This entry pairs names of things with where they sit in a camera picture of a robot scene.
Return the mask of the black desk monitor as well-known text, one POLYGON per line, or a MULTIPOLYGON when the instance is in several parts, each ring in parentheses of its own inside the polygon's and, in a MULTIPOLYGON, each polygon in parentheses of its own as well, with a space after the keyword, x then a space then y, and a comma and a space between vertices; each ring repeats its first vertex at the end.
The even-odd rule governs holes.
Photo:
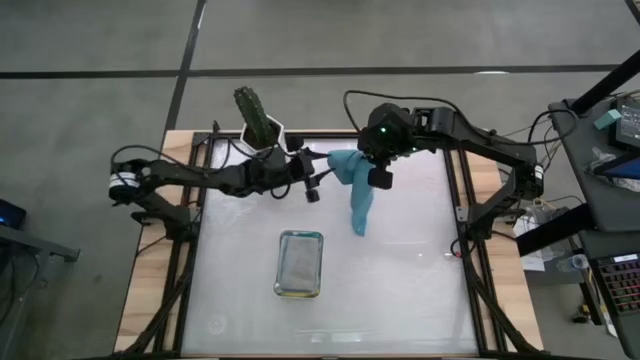
POLYGON ((618 99, 616 110, 621 118, 615 123, 612 140, 619 146, 640 149, 640 103, 618 99))

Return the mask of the white hexagonal plant pot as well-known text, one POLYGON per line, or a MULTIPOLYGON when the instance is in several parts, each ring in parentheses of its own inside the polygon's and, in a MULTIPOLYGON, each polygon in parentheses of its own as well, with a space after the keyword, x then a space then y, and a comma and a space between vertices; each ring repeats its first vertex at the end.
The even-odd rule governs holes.
POLYGON ((244 123, 240 141, 251 152, 259 153, 280 145, 284 138, 284 126, 270 115, 244 123))

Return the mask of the grey metal stand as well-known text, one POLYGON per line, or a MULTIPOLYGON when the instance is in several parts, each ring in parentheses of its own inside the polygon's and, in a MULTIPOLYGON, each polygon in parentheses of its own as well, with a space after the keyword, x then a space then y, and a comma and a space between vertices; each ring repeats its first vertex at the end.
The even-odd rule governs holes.
POLYGON ((0 285, 7 280, 8 289, 0 293, 0 360, 13 360, 16 346, 31 309, 34 292, 44 282, 44 272, 53 256, 65 262, 76 262, 81 253, 71 248, 38 238, 22 230, 0 225, 0 285), (33 273, 19 288, 20 258, 31 260, 33 273))

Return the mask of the green cactus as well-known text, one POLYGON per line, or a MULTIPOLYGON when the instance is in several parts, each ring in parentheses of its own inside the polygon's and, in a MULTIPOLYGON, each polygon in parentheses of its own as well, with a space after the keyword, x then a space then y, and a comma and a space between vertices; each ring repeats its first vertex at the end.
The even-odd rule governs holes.
POLYGON ((235 89, 234 100, 244 119, 244 123, 267 115, 258 95, 250 87, 242 86, 235 89))

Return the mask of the black table frame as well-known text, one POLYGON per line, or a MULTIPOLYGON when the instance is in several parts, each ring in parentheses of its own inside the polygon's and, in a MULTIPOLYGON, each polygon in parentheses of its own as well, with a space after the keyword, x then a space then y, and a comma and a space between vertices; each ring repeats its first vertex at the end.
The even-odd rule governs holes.
POLYGON ((473 356, 478 351, 441 153, 395 163, 367 233, 350 227, 349 190, 325 178, 320 200, 205 195, 195 271, 178 352, 185 357, 473 356), (324 237, 320 294, 278 296, 279 238, 324 237))

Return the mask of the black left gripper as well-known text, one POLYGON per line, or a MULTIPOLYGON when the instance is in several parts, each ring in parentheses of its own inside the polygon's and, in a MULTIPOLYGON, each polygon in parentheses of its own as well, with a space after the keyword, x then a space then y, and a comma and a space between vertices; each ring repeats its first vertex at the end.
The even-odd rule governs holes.
POLYGON ((289 154, 276 146, 267 152, 265 158, 244 162, 245 186, 251 193, 262 194, 295 183, 309 183, 311 178, 313 185, 319 185, 324 177, 333 173, 333 169, 329 168, 314 175, 313 160, 328 157, 328 153, 315 152, 309 147, 301 147, 289 154))

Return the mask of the black computer with blue lights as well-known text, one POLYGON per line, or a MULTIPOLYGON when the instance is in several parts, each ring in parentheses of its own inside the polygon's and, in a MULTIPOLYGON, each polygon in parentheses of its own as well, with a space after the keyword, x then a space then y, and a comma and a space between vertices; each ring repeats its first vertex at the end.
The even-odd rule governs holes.
POLYGON ((0 226, 21 229, 26 216, 27 212, 23 208, 0 199, 0 226))

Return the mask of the keyboard with coloured keys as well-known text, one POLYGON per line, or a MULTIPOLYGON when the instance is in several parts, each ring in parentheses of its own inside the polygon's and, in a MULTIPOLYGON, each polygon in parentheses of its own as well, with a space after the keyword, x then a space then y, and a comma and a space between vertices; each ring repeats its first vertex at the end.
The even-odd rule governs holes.
POLYGON ((640 313, 640 254, 596 260, 604 299, 618 316, 640 313))

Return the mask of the clear plastic bottle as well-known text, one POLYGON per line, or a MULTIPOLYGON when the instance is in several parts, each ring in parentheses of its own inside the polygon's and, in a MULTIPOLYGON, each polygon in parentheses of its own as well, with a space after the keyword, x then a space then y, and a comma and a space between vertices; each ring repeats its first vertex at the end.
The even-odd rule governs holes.
POLYGON ((557 270, 564 273, 583 271, 589 267, 589 260, 584 254, 571 255, 560 259, 556 263, 557 270))

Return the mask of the dark grey desk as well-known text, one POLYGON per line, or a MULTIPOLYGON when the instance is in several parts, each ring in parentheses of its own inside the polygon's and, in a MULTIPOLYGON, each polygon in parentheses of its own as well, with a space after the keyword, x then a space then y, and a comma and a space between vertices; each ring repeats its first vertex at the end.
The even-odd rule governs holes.
POLYGON ((611 316, 625 355, 640 360, 640 313, 618 316, 604 299, 596 260, 632 253, 640 254, 640 192, 620 188, 588 170, 594 149, 615 156, 625 152, 609 145, 608 135, 593 122, 611 108, 602 101, 581 115, 577 128, 562 140, 585 203, 517 238, 522 255, 577 235, 589 259, 596 284, 611 316))

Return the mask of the teal microfiber towel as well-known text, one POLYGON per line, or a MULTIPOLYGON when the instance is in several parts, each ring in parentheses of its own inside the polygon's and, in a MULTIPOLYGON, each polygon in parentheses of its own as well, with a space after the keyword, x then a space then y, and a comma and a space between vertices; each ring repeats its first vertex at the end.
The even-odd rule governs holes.
POLYGON ((351 187, 351 227, 357 236, 363 237, 374 199, 373 187, 368 183, 373 165, 358 150, 332 150, 328 153, 327 164, 342 185, 351 187))

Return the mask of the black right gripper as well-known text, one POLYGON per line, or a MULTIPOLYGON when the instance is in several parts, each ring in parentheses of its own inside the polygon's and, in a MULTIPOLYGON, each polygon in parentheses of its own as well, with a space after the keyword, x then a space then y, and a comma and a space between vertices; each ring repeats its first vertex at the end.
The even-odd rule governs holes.
POLYGON ((358 149, 376 166, 387 166, 414 151, 413 120, 409 112, 392 103, 372 110, 358 136, 358 149))

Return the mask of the white papers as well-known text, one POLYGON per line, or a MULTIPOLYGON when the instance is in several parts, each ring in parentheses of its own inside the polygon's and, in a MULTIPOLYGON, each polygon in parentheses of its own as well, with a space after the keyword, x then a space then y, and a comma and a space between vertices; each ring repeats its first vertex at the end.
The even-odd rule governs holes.
MULTIPOLYGON (((513 225, 513 234, 518 237, 530 230, 535 229, 537 226, 538 223, 532 215, 524 215, 519 217, 513 225)), ((522 256, 520 260, 525 271, 545 271, 544 260, 540 251, 522 256)))

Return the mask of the black tablet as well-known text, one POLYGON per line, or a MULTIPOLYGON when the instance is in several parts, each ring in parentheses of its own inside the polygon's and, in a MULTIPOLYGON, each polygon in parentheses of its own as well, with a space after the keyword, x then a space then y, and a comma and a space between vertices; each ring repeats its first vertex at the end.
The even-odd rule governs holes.
POLYGON ((595 175, 640 180, 640 152, 628 153, 593 169, 595 175))

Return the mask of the small teal box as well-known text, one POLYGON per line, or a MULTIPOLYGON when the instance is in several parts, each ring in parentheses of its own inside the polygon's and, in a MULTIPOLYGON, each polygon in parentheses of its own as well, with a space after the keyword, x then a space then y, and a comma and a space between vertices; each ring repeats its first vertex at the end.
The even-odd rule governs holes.
POLYGON ((603 130, 616 123, 621 118, 622 115, 617 109, 611 109, 595 120, 593 125, 597 130, 603 130))

